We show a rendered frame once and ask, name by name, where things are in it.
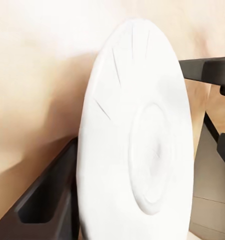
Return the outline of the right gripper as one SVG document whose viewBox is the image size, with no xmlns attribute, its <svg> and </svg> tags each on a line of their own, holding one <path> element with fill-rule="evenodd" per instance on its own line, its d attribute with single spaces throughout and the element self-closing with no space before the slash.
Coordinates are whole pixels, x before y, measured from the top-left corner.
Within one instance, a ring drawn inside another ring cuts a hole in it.
<svg viewBox="0 0 225 240">
<path fill-rule="evenodd" d="M 220 86 L 225 96 L 225 57 L 179 60 L 184 79 Z"/>
</svg>

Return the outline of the saucer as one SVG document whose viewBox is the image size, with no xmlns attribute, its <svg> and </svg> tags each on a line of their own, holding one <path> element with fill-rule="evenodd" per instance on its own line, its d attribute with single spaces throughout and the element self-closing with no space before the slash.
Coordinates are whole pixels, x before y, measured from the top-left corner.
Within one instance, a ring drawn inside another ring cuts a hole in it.
<svg viewBox="0 0 225 240">
<path fill-rule="evenodd" d="M 181 66 L 148 19 L 120 23 L 85 92 L 76 187 L 83 240 L 187 240 L 194 147 Z"/>
</svg>

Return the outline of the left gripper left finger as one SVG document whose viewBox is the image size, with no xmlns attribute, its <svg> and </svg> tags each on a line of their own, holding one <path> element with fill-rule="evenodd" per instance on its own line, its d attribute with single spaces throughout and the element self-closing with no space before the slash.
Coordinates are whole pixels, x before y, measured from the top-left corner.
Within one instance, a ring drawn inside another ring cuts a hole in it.
<svg viewBox="0 0 225 240">
<path fill-rule="evenodd" d="M 78 136 L 0 219 L 0 240 L 78 240 Z"/>
</svg>

